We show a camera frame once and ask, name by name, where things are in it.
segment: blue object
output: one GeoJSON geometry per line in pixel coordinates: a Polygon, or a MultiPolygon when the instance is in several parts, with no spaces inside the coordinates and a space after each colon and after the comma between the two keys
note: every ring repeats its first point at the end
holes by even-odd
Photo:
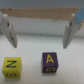
{"type": "Polygon", "coordinates": [[[79,9],[76,14],[77,23],[81,22],[84,19],[84,8],[79,9]]]}

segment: purple block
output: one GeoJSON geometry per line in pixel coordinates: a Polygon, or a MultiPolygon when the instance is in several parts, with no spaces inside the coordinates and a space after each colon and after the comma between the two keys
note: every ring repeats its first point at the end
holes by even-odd
{"type": "Polygon", "coordinates": [[[42,53],[42,72],[53,73],[58,68],[58,60],[56,52],[44,52],[42,53]]]}

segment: cube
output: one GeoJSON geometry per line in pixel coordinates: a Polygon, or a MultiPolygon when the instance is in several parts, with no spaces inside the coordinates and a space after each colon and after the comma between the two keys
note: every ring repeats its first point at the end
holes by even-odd
{"type": "Polygon", "coordinates": [[[5,57],[2,73],[5,78],[20,78],[21,68],[21,57],[5,57]]]}
{"type": "Polygon", "coordinates": [[[42,72],[54,73],[58,68],[58,60],[56,52],[42,53],[42,72]]]}

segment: yellow letter a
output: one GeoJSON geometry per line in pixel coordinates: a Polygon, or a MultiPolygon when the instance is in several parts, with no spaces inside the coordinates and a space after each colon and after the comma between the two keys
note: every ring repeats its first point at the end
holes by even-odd
{"type": "Polygon", "coordinates": [[[51,61],[52,63],[54,63],[52,57],[50,55],[47,55],[47,61],[46,61],[46,63],[48,63],[49,61],[51,61]]]}

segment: yellow cube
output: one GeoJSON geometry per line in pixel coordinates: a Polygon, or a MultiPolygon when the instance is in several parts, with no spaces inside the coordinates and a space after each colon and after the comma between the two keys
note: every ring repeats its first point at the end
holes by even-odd
{"type": "Polygon", "coordinates": [[[20,78],[21,69],[21,57],[5,57],[2,69],[5,78],[20,78]]]}

